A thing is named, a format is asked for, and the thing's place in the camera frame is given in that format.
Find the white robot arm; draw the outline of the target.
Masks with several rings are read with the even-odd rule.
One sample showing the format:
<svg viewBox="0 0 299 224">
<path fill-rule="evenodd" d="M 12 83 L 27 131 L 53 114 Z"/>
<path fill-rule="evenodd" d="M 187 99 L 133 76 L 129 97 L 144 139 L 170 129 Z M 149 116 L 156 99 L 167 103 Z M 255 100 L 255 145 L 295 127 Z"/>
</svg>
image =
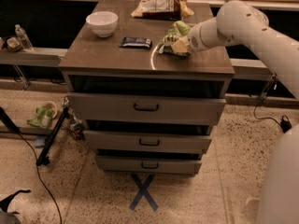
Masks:
<svg viewBox="0 0 299 224">
<path fill-rule="evenodd" d="M 247 47 L 299 100 L 299 42 L 269 26 L 262 11 L 240 0 L 225 3 L 217 15 L 194 25 L 172 46 L 175 52 L 219 46 Z M 278 140 L 263 179 L 256 224 L 299 224 L 299 125 Z"/>
</svg>

